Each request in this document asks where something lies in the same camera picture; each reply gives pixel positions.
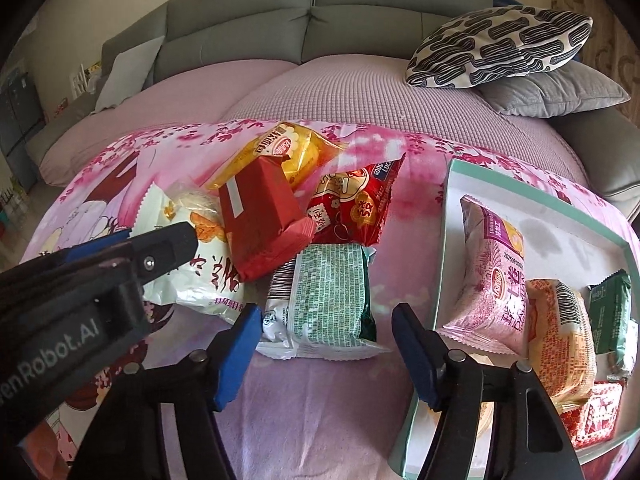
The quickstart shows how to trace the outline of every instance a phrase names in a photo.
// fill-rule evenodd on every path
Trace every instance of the white snack bag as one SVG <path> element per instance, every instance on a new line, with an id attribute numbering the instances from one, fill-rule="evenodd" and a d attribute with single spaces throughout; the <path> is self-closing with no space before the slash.
<path id="1" fill-rule="evenodd" d="M 200 190 L 186 189 L 174 189 L 172 198 L 151 184 L 131 235 L 188 222 L 198 234 L 198 249 L 189 263 L 147 283 L 144 299 L 160 305 L 178 303 L 233 324 L 248 302 L 247 295 L 253 300 L 255 292 L 251 284 L 238 280 L 214 198 Z"/>

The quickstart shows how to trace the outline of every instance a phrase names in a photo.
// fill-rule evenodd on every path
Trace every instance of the dark green snack package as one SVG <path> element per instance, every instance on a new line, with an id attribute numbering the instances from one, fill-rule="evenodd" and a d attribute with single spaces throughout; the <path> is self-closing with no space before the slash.
<path id="1" fill-rule="evenodd" d="M 624 269 L 609 276 L 591 291 L 589 320 L 597 356 L 606 354 L 607 380 L 618 381 L 631 374 L 637 353 L 637 325 L 631 318 L 631 279 Z"/>

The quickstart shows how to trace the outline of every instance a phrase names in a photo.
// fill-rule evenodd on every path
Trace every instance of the green snack package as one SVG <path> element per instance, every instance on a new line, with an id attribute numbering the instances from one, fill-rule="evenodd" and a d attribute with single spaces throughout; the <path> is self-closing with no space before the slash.
<path id="1" fill-rule="evenodd" d="M 598 375 L 609 381 L 628 377 L 636 362 L 638 325 L 631 319 L 631 279 L 624 269 L 591 291 L 589 320 L 598 362 Z M 600 369 L 606 367 L 606 373 Z"/>
<path id="2" fill-rule="evenodd" d="M 369 302 L 374 250 L 312 244 L 277 269 L 257 351 L 274 359 L 364 359 L 387 351 L 376 343 Z"/>

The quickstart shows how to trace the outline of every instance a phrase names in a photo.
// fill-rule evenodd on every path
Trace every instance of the white pillow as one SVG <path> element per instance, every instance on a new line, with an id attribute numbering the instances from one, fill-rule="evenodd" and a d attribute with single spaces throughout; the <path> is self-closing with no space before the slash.
<path id="1" fill-rule="evenodd" d="M 92 113 L 116 107 L 142 90 L 163 41 L 164 36 L 153 38 L 116 56 Z"/>
<path id="2" fill-rule="evenodd" d="M 453 18 L 428 35 L 406 81 L 428 88 L 469 88 L 504 76 L 548 72 L 567 63 L 591 32 L 589 16 L 521 5 Z"/>

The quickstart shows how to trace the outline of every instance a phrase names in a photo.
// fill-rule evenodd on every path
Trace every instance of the pink cushion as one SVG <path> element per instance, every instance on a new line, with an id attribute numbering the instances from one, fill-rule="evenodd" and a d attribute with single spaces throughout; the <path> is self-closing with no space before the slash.
<path id="1" fill-rule="evenodd" d="M 370 123 L 489 148 L 587 185 L 580 160 L 543 119 L 502 116 L 470 89 L 414 88 L 406 60 L 319 57 L 244 97 L 222 120 Z"/>
<path id="2" fill-rule="evenodd" d="M 117 108 L 84 118 L 56 142 L 40 165 L 45 182 L 66 186 L 76 173 L 124 134 L 160 124 L 215 123 L 251 90 L 294 68 L 287 61 L 229 61 L 175 75 Z"/>

